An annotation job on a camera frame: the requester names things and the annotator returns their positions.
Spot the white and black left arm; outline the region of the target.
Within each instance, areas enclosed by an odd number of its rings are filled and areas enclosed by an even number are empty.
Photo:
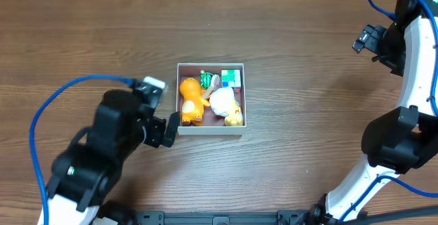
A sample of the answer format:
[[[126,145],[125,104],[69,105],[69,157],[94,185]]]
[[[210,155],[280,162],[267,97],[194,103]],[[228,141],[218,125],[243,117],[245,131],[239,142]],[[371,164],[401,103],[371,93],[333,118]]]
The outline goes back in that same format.
[[[86,80],[111,80],[128,90],[109,90],[99,103],[94,122],[77,132],[54,160],[52,176],[45,182],[36,154],[35,128],[45,108],[67,88]],[[153,77],[142,80],[109,75],[80,77],[62,86],[37,111],[29,129],[31,159],[42,197],[39,224],[135,224],[134,214],[121,211],[99,214],[106,195],[119,181],[123,164],[141,144],[170,148],[180,114],[155,117],[167,85]]]

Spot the orange dinosaur figure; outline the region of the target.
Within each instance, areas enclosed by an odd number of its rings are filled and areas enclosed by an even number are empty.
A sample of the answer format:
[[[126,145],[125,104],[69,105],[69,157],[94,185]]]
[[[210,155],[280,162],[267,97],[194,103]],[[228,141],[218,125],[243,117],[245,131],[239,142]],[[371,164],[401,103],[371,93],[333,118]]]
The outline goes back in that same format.
[[[195,78],[187,78],[179,86],[179,91],[183,97],[182,123],[186,126],[193,124],[201,127],[205,107],[210,107],[211,104],[202,97],[200,83]]]

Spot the white wooden rattle drum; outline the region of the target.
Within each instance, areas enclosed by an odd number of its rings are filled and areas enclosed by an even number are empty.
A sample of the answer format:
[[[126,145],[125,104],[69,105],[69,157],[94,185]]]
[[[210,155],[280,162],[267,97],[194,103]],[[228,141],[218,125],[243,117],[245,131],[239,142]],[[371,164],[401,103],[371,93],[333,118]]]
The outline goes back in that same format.
[[[213,74],[213,79],[211,80],[211,85],[206,89],[203,90],[201,88],[201,95],[203,99],[208,99],[209,96],[219,88],[220,86],[220,76],[218,74]]]

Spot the multicoloured puzzle cube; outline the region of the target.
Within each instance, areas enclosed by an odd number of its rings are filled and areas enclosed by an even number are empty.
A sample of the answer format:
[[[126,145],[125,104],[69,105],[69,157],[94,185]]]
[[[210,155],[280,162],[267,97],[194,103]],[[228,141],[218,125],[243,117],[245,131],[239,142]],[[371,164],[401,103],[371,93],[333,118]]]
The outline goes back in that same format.
[[[231,88],[235,93],[240,92],[242,88],[242,73],[239,69],[222,69],[221,86],[223,88]]]

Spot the white plush duck toy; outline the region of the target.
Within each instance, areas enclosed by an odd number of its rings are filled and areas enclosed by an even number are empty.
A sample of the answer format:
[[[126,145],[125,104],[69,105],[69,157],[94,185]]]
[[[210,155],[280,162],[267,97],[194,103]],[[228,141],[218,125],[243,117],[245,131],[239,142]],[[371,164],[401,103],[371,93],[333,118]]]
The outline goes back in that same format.
[[[209,98],[210,107],[217,116],[224,118],[227,127],[242,127],[242,108],[235,99],[232,88],[218,88]]]

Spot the white box with pink inside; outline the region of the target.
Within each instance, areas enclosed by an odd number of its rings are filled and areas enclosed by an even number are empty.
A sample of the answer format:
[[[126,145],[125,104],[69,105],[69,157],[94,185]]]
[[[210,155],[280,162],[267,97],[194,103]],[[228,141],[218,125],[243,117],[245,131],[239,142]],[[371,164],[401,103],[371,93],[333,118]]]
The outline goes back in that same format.
[[[245,74],[243,64],[221,64],[221,63],[179,63],[177,64],[177,100],[176,109],[181,113],[183,97],[179,91],[179,86],[187,78],[195,78],[199,83],[201,79],[201,70],[218,74],[220,76],[222,69],[239,69],[242,73],[242,88],[240,92],[234,93],[235,99],[242,108],[244,123],[242,127],[227,127],[222,116],[217,116],[211,107],[205,107],[203,115],[203,125],[201,127],[193,124],[186,126],[180,119],[178,134],[179,135],[242,135],[246,128],[246,94],[245,94]]]

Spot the green round spinning top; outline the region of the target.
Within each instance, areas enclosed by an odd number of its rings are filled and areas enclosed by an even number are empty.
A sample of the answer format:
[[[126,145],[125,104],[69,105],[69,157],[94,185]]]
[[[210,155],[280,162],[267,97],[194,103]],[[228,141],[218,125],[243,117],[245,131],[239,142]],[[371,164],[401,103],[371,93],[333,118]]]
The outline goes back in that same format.
[[[204,70],[201,71],[201,88],[203,90],[206,90],[211,85],[211,80],[213,79],[213,74],[210,72],[205,72]]]

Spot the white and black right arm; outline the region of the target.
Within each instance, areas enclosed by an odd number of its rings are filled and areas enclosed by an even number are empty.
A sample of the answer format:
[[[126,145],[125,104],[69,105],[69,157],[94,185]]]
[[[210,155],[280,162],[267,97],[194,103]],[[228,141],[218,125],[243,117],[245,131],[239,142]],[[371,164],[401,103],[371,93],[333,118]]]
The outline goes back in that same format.
[[[434,198],[399,180],[437,154],[437,0],[397,0],[394,12],[372,7],[392,24],[364,27],[352,48],[403,78],[395,109],[371,121],[361,140],[360,161],[309,211],[306,224],[356,222],[360,211],[387,183]]]

